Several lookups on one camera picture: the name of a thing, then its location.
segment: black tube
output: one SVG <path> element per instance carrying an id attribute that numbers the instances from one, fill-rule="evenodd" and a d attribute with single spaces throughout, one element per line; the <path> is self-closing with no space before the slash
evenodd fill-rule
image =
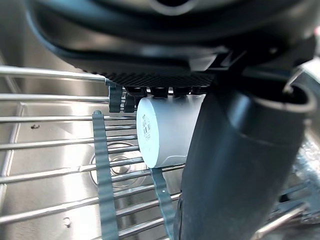
<path id="1" fill-rule="evenodd" d="M 205 97 L 182 176 L 175 240 L 249 240 L 275 203 L 316 102 L 295 86 L 217 87 Z"/>

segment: black plastic housing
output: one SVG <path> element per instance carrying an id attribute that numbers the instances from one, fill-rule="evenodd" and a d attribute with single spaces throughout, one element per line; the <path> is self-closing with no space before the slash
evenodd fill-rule
<path id="1" fill-rule="evenodd" d="M 280 81 L 216 87 L 202 103 L 182 176 L 175 240 L 249 240 L 275 203 L 316 108 Z"/>
<path id="2" fill-rule="evenodd" d="M 201 74 L 207 59 L 232 51 L 268 62 L 310 38 L 320 10 L 318 0 L 241 0 L 167 16 L 97 0 L 25 2 L 30 26 L 51 52 L 132 87 L 209 86 L 213 76 Z"/>

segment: ridged black surface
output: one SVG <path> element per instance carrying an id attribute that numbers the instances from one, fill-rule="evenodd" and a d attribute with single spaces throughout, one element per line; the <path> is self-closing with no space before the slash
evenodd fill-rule
<path id="1" fill-rule="evenodd" d="M 207 87 L 214 75 L 192 73 L 190 75 L 163 76 L 153 73 L 101 73 L 111 81 L 126 87 Z"/>

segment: label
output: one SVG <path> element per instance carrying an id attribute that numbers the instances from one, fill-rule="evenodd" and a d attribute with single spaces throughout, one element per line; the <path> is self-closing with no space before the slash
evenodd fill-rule
<path id="1" fill-rule="evenodd" d="M 149 118 L 145 114 L 142 116 L 142 119 L 143 136 L 145 141 L 148 142 L 151 137 L 151 124 Z"/>

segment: white cylindrical object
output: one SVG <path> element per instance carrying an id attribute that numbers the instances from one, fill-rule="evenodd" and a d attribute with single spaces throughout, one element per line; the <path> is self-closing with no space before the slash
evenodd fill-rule
<path id="1" fill-rule="evenodd" d="M 140 152 L 149 168 L 184 164 L 205 95 L 145 97 L 136 113 Z"/>

